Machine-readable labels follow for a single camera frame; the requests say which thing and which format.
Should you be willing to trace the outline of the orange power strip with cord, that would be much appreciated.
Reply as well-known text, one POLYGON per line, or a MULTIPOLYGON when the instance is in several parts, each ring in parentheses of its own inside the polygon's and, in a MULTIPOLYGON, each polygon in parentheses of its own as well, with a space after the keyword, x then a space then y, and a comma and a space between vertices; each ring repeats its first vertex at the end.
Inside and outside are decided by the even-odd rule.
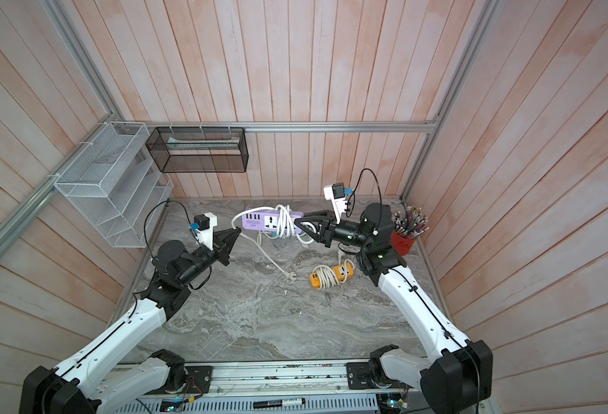
POLYGON ((321 290, 332 286, 344 284, 354 275, 354 264, 351 260, 345 260, 334 267, 319 265, 310 274, 309 279, 312 288, 321 290))

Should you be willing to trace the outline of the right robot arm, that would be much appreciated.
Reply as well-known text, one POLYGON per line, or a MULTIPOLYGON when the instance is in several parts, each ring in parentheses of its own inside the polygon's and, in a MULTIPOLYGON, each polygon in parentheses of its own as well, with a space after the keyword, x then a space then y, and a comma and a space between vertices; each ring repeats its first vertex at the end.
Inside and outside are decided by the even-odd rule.
POLYGON ((421 288, 390 241, 394 224, 388 205, 369 205, 357 222, 321 210, 295 219, 295 224, 326 247, 334 242, 357 247, 359 269, 395 304, 426 352, 417 357, 395 345, 372 352, 368 384, 412 386, 435 413, 478 408, 490 398, 491 349, 483 341, 471 341, 421 288))

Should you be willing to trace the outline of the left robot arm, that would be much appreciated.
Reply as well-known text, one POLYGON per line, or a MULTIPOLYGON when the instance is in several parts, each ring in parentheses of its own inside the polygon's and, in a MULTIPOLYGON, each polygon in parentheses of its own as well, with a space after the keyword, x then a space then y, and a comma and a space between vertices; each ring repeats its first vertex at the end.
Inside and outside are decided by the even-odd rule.
POLYGON ((148 334, 182 308, 195 278, 215 263, 230 262, 240 229, 205 230, 200 247, 189 252, 178 240, 164 243, 153 258, 155 272, 133 307, 90 344, 55 367, 37 367, 23 383, 21 413, 113 413, 153 391, 185 392, 190 376, 179 355, 166 349, 109 379, 108 374, 148 334))

